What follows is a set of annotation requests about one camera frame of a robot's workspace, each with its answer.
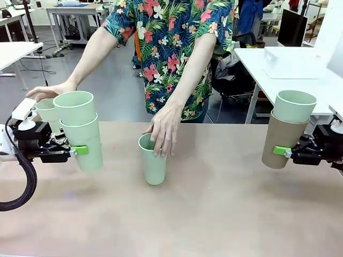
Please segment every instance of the human hand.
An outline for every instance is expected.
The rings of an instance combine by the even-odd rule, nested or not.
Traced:
[[[149,127],[142,134],[152,133],[150,140],[156,142],[154,154],[165,157],[167,153],[174,155],[177,129],[181,121],[183,107],[168,104],[157,112],[151,119]]]
[[[61,95],[66,92],[75,91],[77,88],[76,83],[71,81],[66,81],[62,84],[51,86],[51,87],[35,87],[30,92],[26,94],[26,97],[31,97],[35,94],[35,100],[37,102],[46,98],[55,98],[57,95]]]

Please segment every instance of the short sleeve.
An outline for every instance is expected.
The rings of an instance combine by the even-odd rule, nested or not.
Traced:
[[[206,33],[214,34],[223,50],[232,51],[234,0],[211,0],[203,12],[196,38]]]
[[[118,0],[102,27],[116,37],[119,44],[125,46],[129,37],[136,31],[133,0]]]

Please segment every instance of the person's left hand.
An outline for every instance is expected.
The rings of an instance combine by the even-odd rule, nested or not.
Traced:
[[[166,105],[151,119],[149,127],[142,134],[152,133],[150,140],[156,142],[154,154],[165,157],[170,152],[174,155],[177,129],[181,121],[183,107],[172,103]]]

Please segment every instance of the brown cup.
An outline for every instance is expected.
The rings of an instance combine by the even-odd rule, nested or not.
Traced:
[[[275,146],[294,147],[304,133],[309,121],[305,123],[288,123],[275,118],[271,112],[266,141],[262,154],[262,162],[272,169],[282,169],[288,158],[274,154]]]

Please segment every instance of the forearm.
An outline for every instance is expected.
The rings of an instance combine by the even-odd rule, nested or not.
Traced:
[[[90,38],[84,53],[69,77],[77,86],[104,60],[117,46],[118,40],[100,27]]]
[[[213,34],[201,36],[183,70],[181,79],[167,103],[184,107],[187,99],[197,87],[204,70],[211,60],[217,38]]]

